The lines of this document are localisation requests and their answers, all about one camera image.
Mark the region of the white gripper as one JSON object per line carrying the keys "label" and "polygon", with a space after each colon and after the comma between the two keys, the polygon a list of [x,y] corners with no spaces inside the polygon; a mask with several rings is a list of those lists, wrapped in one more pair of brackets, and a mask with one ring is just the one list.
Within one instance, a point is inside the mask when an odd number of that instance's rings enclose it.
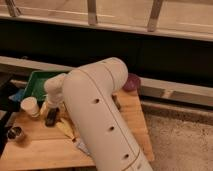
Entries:
{"label": "white gripper", "polygon": [[[46,102],[43,102],[43,104],[40,108],[40,115],[42,117],[46,116],[46,114],[49,111],[49,108],[58,108],[60,106],[60,104],[63,102],[63,98],[62,97],[51,97],[51,96],[47,95]],[[65,114],[66,114],[65,107],[60,106],[57,110],[57,118],[60,119],[61,117],[64,117]]]}

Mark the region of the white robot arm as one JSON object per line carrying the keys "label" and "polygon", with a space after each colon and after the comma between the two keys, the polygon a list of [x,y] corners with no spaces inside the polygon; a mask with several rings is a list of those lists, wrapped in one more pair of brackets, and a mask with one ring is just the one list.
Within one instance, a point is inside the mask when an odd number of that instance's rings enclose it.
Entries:
{"label": "white robot arm", "polygon": [[112,57],[44,83],[48,105],[66,106],[98,171],[153,171],[112,99],[127,78],[126,64]]}

